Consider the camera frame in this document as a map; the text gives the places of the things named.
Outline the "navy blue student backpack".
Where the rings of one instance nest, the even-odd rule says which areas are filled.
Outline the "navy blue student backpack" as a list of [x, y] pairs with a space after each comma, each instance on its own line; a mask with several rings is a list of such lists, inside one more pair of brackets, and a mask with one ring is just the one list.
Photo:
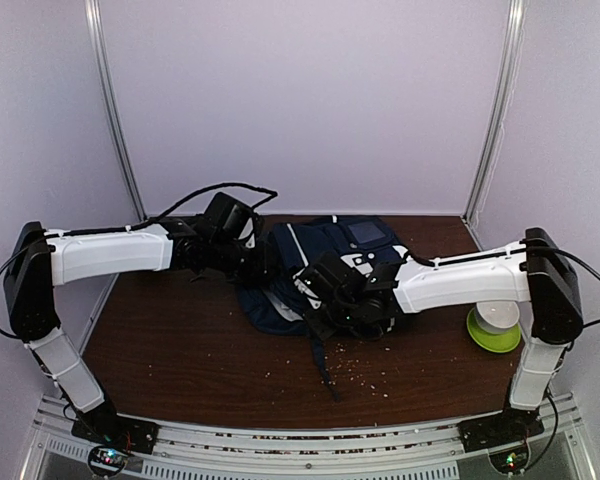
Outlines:
[[273, 246], [280, 273], [266, 286], [236, 288], [237, 300], [258, 331], [304, 336], [313, 362], [332, 397], [339, 396], [326, 366], [324, 343], [304, 321], [308, 301], [292, 276], [300, 278], [322, 301], [350, 302], [356, 337], [375, 341], [391, 332], [402, 312], [392, 290], [394, 276], [409, 250], [394, 230], [376, 216], [325, 216], [308, 222], [275, 224], [261, 242]]

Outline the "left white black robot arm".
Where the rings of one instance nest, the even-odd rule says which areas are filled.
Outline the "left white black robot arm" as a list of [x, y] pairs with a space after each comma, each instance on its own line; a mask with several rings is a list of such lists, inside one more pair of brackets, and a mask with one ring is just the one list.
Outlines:
[[136, 225], [69, 231], [30, 222], [4, 269], [13, 335], [57, 384], [86, 429], [101, 443], [113, 444], [123, 436], [123, 421], [64, 332], [56, 288], [124, 273], [179, 270], [213, 270], [236, 283], [261, 285], [276, 274], [278, 262], [263, 228], [254, 207], [225, 193], [215, 194], [201, 214], [161, 214]]

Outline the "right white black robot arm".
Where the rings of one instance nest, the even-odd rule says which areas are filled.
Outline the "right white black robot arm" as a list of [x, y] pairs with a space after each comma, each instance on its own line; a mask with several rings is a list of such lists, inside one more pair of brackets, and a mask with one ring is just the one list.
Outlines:
[[541, 228], [518, 242], [455, 257], [379, 263], [366, 273], [336, 254], [322, 254], [296, 283], [318, 304], [324, 327], [357, 331], [401, 316], [471, 304], [497, 326], [509, 307], [529, 303], [533, 321], [502, 412], [489, 416], [493, 433], [510, 442], [533, 425], [568, 345], [584, 329], [578, 277], [567, 254]]

